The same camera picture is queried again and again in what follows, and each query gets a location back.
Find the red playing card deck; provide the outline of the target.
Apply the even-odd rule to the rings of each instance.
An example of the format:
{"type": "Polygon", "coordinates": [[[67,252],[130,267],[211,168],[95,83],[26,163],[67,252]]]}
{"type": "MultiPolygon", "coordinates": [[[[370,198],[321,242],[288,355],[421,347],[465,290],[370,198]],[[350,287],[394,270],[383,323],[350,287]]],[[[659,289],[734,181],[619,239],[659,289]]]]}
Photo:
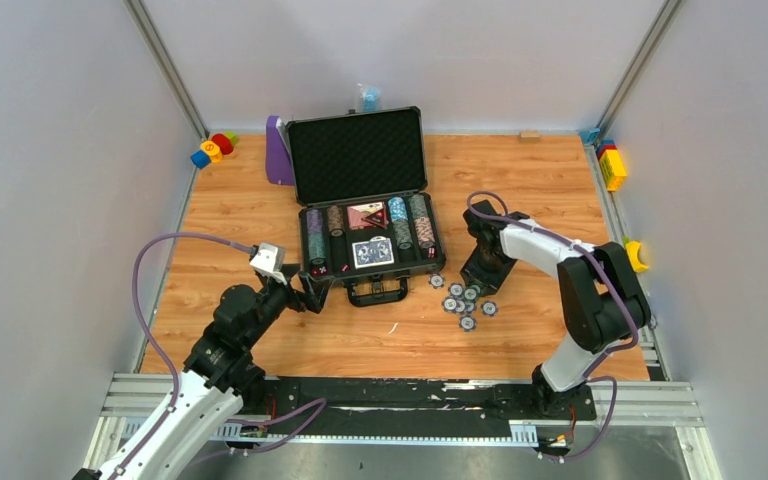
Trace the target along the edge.
{"type": "Polygon", "coordinates": [[[348,216],[348,223],[349,223],[350,229],[351,230],[369,229],[363,226],[361,222],[361,217],[365,213],[375,211],[382,207],[386,209],[386,205],[383,202],[372,202],[372,203],[348,206],[346,209],[346,213],[348,216]]]}

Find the teal poker chip stack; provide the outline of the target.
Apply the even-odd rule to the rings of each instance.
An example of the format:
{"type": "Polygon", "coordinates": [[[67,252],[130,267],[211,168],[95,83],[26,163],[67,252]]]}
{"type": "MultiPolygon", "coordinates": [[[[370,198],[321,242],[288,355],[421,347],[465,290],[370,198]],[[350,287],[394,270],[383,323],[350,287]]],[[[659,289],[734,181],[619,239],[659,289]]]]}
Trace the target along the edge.
{"type": "Polygon", "coordinates": [[[310,232],[307,235],[309,261],[314,266],[321,266],[327,261],[326,235],[322,232],[310,232]]]}

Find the red triangular card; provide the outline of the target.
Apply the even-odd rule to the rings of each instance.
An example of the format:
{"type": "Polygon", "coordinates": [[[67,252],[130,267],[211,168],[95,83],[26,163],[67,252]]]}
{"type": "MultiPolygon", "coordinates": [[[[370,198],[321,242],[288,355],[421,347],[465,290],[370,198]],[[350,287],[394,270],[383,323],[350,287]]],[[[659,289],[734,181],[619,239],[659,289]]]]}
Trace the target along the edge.
{"type": "Polygon", "coordinates": [[[361,217],[361,222],[365,228],[386,229],[388,223],[386,209],[382,207],[375,211],[365,213],[361,217]]]}

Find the blue playing card deck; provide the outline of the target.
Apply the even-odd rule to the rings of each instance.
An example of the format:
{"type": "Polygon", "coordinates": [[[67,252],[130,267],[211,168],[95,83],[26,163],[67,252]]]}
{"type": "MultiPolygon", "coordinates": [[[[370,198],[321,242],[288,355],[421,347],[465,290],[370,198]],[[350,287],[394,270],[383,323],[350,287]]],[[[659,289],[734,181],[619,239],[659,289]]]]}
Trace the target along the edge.
{"type": "Polygon", "coordinates": [[[356,269],[371,268],[395,263],[392,242],[371,243],[369,240],[351,245],[353,264],[356,269]]]}

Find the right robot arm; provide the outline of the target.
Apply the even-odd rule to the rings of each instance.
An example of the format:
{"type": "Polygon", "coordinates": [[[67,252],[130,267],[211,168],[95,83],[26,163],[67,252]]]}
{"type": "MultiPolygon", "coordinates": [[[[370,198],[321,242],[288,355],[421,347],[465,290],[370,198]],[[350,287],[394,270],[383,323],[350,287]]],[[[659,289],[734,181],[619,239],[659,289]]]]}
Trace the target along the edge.
{"type": "Polygon", "coordinates": [[[476,246],[461,269],[466,293],[497,312],[497,294],[518,262],[554,278],[566,334],[552,356],[532,373],[530,408],[541,417],[565,411],[593,371],[611,354],[634,347],[652,312],[626,249],[619,243],[581,242],[551,231],[521,212],[497,213],[488,201],[470,200],[464,213],[476,246]]]}

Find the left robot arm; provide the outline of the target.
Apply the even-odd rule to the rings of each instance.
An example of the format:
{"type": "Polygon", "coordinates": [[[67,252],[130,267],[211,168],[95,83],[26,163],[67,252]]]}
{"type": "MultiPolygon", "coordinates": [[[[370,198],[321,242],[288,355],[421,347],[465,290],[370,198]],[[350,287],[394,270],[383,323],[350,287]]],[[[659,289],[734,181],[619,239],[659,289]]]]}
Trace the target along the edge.
{"type": "Polygon", "coordinates": [[[76,478],[175,479],[218,427],[264,405],[265,372],[253,360],[254,345],[286,310],[320,313],[331,287],[294,265],[280,271],[302,287],[261,276],[259,290],[227,288],[161,404],[109,460],[76,478]]]}

